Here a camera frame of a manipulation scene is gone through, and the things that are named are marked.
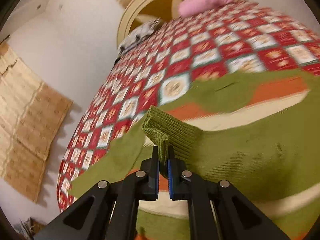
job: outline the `wooden headboard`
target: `wooden headboard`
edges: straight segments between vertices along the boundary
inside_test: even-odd
[[[182,0],[132,0],[124,10],[117,34],[117,46],[139,25],[155,18],[168,22],[178,18]]]

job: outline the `bedspread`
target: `bedspread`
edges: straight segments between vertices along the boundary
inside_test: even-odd
[[[76,199],[70,182],[108,151],[143,117],[184,95],[193,81],[235,71],[300,68],[318,75],[320,38],[271,8],[241,0],[165,24],[114,66],[68,145],[59,170],[57,197],[65,210]]]

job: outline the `metal screw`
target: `metal screw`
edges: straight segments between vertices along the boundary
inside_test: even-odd
[[[191,171],[183,171],[183,172],[182,172],[182,176],[183,176],[183,177],[189,178],[189,177],[191,177],[191,175],[192,175],[192,172],[191,172]]]
[[[229,187],[230,186],[230,182],[227,180],[222,180],[220,181],[220,186],[221,187]]]
[[[146,173],[144,172],[144,171],[137,171],[136,172],[136,176],[138,177],[138,178],[142,178],[142,177],[144,177],[146,175]]]
[[[106,186],[108,186],[108,182],[106,182],[105,180],[101,180],[98,182],[98,188],[105,188]]]

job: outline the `blanket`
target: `blanket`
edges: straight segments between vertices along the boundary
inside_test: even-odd
[[[299,161],[296,155],[284,156],[305,148],[316,163],[317,146],[305,147],[298,145],[302,140],[290,140],[293,124],[287,129],[271,122],[265,130],[269,127],[263,120],[273,115],[282,119],[283,111],[313,104],[307,99],[315,93],[317,79],[301,70],[317,74],[318,43],[319,37],[301,23],[244,0],[165,24],[121,58],[81,119],[60,167],[60,209],[66,209],[101,178],[121,180],[150,157],[154,143],[141,129],[150,106],[200,130],[203,148],[192,149],[211,152],[212,161],[200,154],[188,162],[190,169],[205,179],[229,179],[265,213],[270,205],[278,207],[284,199],[314,192],[316,179],[303,182],[314,176],[313,169],[297,169],[301,173],[292,178],[301,177],[299,182],[284,184],[290,182],[296,163],[309,165],[299,159],[300,153]],[[298,130],[306,130],[303,123],[299,125]],[[266,131],[270,133],[262,140]],[[214,151],[211,136],[216,138]],[[277,178],[279,184],[274,187]],[[159,188],[156,206],[140,203],[141,233],[150,239],[187,239],[185,203],[175,206],[166,202],[169,197],[163,177]],[[266,188],[272,188],[270,193],[266,194]],[[288,204],[267,214],[292,239],[306,233],[319,214],[318,198],[305,199],[310,202]],[[146,221],[157,221],[157,227]]]

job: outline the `pink pillow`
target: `pink pillow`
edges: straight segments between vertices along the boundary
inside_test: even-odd
[[[180,16],[186,18],[233,1],[234,0],[184,0],[179,4],[178,11]]]

